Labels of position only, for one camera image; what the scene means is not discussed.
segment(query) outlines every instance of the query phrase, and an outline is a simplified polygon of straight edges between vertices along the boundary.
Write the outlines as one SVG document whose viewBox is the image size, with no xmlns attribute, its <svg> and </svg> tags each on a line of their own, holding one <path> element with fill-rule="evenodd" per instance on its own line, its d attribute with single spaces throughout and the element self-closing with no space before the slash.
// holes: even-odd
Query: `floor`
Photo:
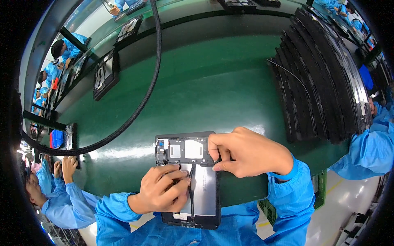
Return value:
<svg viewBox="0 0 394 246">
<path fill-rule="evenodd" d="M 379 177 L 365 180 L 346 180 L 333 171 L 327 173 L 327 192 L 325 205 L 313 215 L 307 232 L 306 246 L 332 246 L 339 237 L 339 228 L 346 224 L 353 212 L 365 213 L 375 195 Z M 131 231 L 135 231 L 153 214 L 143 215 L 138 221 L 130 223 Z M 256 223 L 257 234 L 267 238 L 274 233 L 272 226 L 264 213 L 260 211 L 260 218 Z M 96 245 L 96 223 L 80 233 L 88 246 Z"/>
</svg>

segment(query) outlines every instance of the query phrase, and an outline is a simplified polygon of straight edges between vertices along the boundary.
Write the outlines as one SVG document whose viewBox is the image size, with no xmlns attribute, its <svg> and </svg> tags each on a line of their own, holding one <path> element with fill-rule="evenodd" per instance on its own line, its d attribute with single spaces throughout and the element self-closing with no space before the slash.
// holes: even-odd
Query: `green crate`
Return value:
<svg viewBox="0 0 394 246">
<path fill-rule="evenodd" d="M 312 179 L 312 184 L 315 183 L 314 188 L 316 188 L 316 184 L 318 184 L 318 189 L 316 189 L 315 192 L 316 199 L 313 205 L 315 210 L 318 210 L 324 205 L 325 202 L 327 170 L 324 170 L 320 174 L 311 177 L 311 179 Z M 261 210 L 267 217 L 269 223 L 273 226 L 276 218 L 278 217 L 278 215 L 276 214 L 275 207 L 268 201 L 268 199 L 259 200 L 258 205 L 260 206 Z"/>
</svg>

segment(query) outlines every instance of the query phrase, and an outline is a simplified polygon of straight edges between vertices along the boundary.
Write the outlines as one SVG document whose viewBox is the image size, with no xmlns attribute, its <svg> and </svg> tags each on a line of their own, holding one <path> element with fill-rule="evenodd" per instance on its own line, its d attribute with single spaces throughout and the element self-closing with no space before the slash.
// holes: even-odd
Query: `thin black wire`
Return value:
<svg viewBox="0 0 394 246">
<path fill-rule="evenodd" d="M 160 62 L 162 60 L 162 30 L 161 30 L 161 24 L 160 24 L 160 18 L 159 18 L 159 13 L 157 11 L 157 6 L 155 0 L 150 0 L 151 6 L 152 6 L 152 12 L 153 12 L 153 17 L 155 20 L 156 24 L 156 43 L 157 43 L 157 49 L 156 49 L 156 64 L 154 68 L 154 73 L 153 73 L 153 78 L 151 81 L 151 84 L 148 88 L 147 93 L 145 94 L 145 97 L 139 104 L 138 108 L 134 111 L 134 113 L 131 115 L 131 117 L 115 132 L 113 132 L 111 135 L 108 137 L 104 138 L 103 140 L 94 143 L 92 145 L 75 149 L 75 150 L 58 150 L 58 149 L 52 149 L 48 148 L 46 146 L 40 145 L 38 142 L 34 141 L 31 139 L 26 132 L 23 131 L 22 127 L 20 127 L 20 134 L 22 136 L 22 139 L 26 141 L 28 145 L 31 147 L 37 149 L 38 151 L 41 151 L 43 153 L 49 154 L 49 155 L 57 155 L 57 156 L 73 156 L 73 155 L 82 155 L 91 151 L 94 151 L 98 148 L 103 147 L 104 145 L 108 144 L 112 140 L 114 140 L 116 137 L 118 137 L 122 132 L 124 132 L 133 122 L 134 120 L 138 117 L 138 115 L 141 113 L 142 109 L 144 109 L 146 103 L 148 102 L 154 86 L 156 85 L 157 77 L 159 75 L 159 70 L 160 70 Z"/>
<path fill-rule="evenodd" d="M 110 11 L 107 9 L 107 6 L 105 6 L 105 3 L 103 2 L 103 0 L 101 0 L 101 3 L 104 5 L 105 10 L 109 13 Z"/>
<path fill-rule="evenodd" d="M 283 68 L 283 69 L 284 69 L 285 71 L 287 71 L 289 74 L 291 74 L 292 76 L 294 76 L 294 78 L 296 78 L 296 79 L 300 82 L 300 84 L 304 87 L 305 92 L 307 93 L 308 97 L 310 98 L 310 95 L 309 95 L 309 93 L 308 93 L 307 88 L 306 88 L 305 85 L 301 82 L 301 80 L 299 80 L 299 78 L 297 78 L 292 72 L 290 72 L 290 71 L 287 70 L 286 68 L 282 67 L 281 65 L 276 64 L 275 62 L 273 62 L 273 61 L 271 61 L 271 60 L 268 60 L 268 59 L 266 59 L 266 60 L 269 61 L 269 62 L 271 62 L 271 63 L 273 63 L 273 64 L 275 64 L 275 65 L 277 65 L 277 66 L 279 66 L 279 67 L 281 67 L 281 68 Z"/>
</svg>

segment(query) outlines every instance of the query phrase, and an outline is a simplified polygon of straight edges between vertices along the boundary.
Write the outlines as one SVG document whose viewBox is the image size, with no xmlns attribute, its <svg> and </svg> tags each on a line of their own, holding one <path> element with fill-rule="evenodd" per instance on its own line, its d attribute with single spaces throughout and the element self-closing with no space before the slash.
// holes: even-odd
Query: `hand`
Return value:
<svg viewBox="0 0 394 246">
<path fill-rule="evenodd" d="M 60 161 L 55 162 L 55 164 L 53 164 L 54 167 L 54 176 L 55 179 L 57 179 L 58 177 L 60 177 Z"/>
<path fill-rule="evenodd" d="M 58 65 L 58 69 L 62 70 L 63 67 L 64 67 L 64 63 L 63 63 L 63 62 L 60 62 L 59 65 Z"/>
<path fill-rule="evenodd" d="M 111 15 L 118 15 L 120 13 L 120 9 L 118 8 L 118 6 L 116 6 L 116 4 L 114 5 L 114 7 L 110 10 L 110 14 Z"/>
<path fill-rule="evenodd" d="M 287 175 L 293 168 L 293 157 L 286 147 L 245 127 L 237 127 L 232 133 L 211 134 L 208 151 L 215 161 L 219 152 L 222 158 L 214 171 L 228 171 L 238 178 L 265 172 Z"/>
<path fill-rule="evenodd" d="M 63 158 L 62 171 L 64 183 L 72 183 L 74 182 L 72 179 L 72 175 L 75 172 L 75 168 L 78 166 L 78 161 L 76 160 L 76 156 L 65 156 Z"/>
<path fill-rule="evenodd" d="M 179 165 L 152 167 L 141 181 L 141 192 L 127 198 L 128 205 L 137 214 L 179 212 L 187 202 L 186 192 L 190 178 Z M 173 184 L 174 179 L 181 179 Z"/>
<path fill-rule="evenodd" d="M 70 62 L 71 62 L 71 58 L 67 58 L 67 60 L 66 60 L 66 69 L 69 69 Z"/>
<path fill-rule="evenodd" d="M 49 157 L 49 155 L 45 154 L 44 155 L 44 159 L 48 162 L 48 165 L 50 166 L 50 157 Z"/>
<path fill-rule="evenodd" d="M 368 102 L 370 104 L 370 108 L 371 108 L 371 115 L 377 115 L 377 108 L 374 105 L 374 102 L 372 101 L 371 98 L 368 98 Z"/>
</svg>

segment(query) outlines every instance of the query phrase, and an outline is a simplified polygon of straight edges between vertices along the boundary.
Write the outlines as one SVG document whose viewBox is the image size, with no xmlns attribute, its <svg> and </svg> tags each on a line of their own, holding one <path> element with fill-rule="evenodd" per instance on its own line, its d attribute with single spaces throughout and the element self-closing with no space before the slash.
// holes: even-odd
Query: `fingernail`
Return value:
<svg viewBox="0 0 394 246">
<path fill-rule="evenodd" d="M 217 172 L 217 171 L 221 171 L 220 166 L 219 165 L 215 165 L 212 167 L 212 170 Z"/>
</svg>

